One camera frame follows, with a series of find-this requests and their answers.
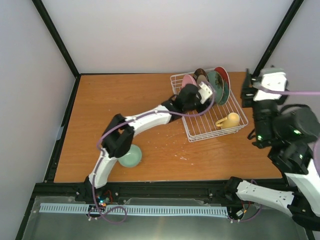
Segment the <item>pink plate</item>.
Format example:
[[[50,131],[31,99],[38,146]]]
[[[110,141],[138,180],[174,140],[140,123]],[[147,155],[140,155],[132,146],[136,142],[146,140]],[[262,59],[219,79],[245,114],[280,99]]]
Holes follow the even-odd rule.
[[[193,76],[186,74],[182,78],[181,90],[182,89],[198,89],[197,83]]]

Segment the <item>yellow mug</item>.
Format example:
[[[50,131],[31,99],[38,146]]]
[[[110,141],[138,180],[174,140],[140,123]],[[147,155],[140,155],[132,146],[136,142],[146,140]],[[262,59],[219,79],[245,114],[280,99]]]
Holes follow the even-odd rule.
[[[229,128],[238,127],[239,124],[240,124],[240,116],[235,112],[231,112],[226,117],[218,120],[215,123],[215,126],[220,127],[221,129],[229,129]]]

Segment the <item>black rimmed beige plate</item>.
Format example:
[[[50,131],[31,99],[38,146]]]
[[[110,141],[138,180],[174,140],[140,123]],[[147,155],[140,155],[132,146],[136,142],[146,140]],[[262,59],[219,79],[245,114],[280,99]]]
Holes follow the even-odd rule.
[[[207,86],[209,85],[209,79],[208,75],[205,72],[204,69],[198,68],[194,73],[193,73],[193,78],[196,82],[197,87],[200,87],[200,83],[205,83]]]

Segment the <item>red teal flower plate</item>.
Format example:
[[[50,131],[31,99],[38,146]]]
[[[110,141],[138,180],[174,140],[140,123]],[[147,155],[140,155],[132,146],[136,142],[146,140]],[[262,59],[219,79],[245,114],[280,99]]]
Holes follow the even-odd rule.
[[[222,66],[218,66],[214,70],[219,73],[223,80],[223,94],[220,102],[218,103],[220,106],[223,106],[229,100],[231,93],[230,77],[226,69]]]

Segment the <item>mint plate with flower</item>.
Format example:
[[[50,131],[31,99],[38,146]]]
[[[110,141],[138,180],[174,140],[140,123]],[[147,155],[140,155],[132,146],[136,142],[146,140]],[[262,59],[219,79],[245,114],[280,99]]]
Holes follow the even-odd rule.
[[[224,81],[222,76],[215,70],[207,73],[208,80],[215,90],[214,102],[219,104],[224,94]]]

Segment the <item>mint green bowl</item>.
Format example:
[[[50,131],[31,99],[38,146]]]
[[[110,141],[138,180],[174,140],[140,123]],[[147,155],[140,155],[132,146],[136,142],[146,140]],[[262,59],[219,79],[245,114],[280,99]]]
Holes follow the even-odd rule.
[[[137,145],[132,144],[129,151],[124,156],[120,157],[118,162],[125,168],[134,168],[141,162],[141,159],[141,149]]]

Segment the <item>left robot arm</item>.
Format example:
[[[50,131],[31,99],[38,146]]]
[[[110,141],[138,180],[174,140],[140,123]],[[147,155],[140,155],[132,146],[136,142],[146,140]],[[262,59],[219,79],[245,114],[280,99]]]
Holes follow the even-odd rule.
[[[86,195],[92,201],[99,201],[104,195],[104,186],[116,161],[125,156],[135,136],[160,125],[166,125],[194,110],[200,103],[199,90],[193,84],[187,84],[179,94],[171,96],[157,107],[134,116],[124,117],[116,114],[100,140],[97,148],[100,151],[98,161],[85,182]]]

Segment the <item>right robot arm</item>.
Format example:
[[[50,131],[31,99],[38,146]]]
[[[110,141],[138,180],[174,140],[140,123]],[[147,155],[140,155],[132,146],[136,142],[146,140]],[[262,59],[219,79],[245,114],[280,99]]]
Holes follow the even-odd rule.
[[[295,191],[275,190],[232,176],[224,188],[231,201],[247,201],[276,209],[301,227],[320,229],[320,166],[310,143],[320,139],[320,123],[306,104],[285,104],[290,91],[282,69],[267,68],[258,77],[245,75],[241,104],[253,111],[252,144],[270,148],[268,158],[296,185]]]

